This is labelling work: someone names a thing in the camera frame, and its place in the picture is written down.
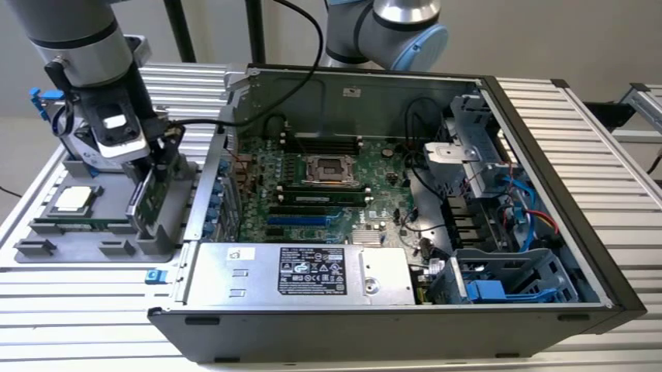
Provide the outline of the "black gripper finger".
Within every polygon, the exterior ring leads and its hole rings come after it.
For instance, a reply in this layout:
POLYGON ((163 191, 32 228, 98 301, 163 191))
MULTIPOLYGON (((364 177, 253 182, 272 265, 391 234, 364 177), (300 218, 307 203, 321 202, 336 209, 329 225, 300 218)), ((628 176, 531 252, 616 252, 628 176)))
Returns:
POLYGON ((184 126, 169 126, 156 139, 152 156, 157 181, 165 181, 172 165, 179 162, 179 146, 184 133, 184 126))

